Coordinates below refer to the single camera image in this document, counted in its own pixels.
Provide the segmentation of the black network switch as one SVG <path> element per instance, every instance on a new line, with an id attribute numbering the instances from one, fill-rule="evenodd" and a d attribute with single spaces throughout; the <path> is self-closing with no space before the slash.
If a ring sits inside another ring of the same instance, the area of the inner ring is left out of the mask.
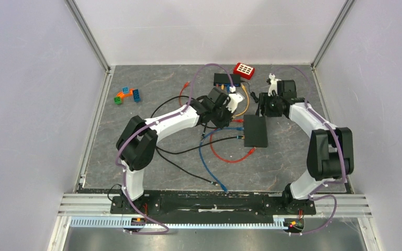
<path id="1" fill-rule="evenodd" d="M 232 79 L 233 85 L 235 87 L 240 87 L 241 86 L 241 76 L 238 74 L 230 74 L 230 77 Z M 230 85 L 230 79 L 229 75 L 225 73 L 215 73 L 214 74 L 214 81 L 213 81 L 214 86 L 216 85 Z"/>

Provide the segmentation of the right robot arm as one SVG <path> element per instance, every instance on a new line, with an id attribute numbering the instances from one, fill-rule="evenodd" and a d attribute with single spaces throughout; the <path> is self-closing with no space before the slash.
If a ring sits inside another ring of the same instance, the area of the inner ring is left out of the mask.
<path id="1" fill-rule="evenodd" d="M 295 213 L 311 202 L 316 192 L 330 184 L 345 184 L 353 173 L 353 134 L 321 116 L 303 97 L 294 80 L 267 79 L 268 91 L 259 95 L 259 115 L 281 117 L 296 123 L 309 137 L 306 171 L 288 184 L 281 199 L 285 212 Z"/>

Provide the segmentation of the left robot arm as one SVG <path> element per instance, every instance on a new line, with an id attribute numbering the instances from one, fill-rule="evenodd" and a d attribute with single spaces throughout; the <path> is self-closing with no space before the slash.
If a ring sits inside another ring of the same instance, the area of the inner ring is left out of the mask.
<path id="1" fill-rule="evenodd" d="M 214 87 L 205 97 L 189 97 L 182 107 L 158 117 L 132 117 L 116 143 L 116 165 L 122 167 L 123 206 L 130 213 L 142 210 L 144 169 L 151 163 L 157 143 L 184 129 L 213 123 L 227 127 L 244 97 L 235 89 L 230 93 Z"/>

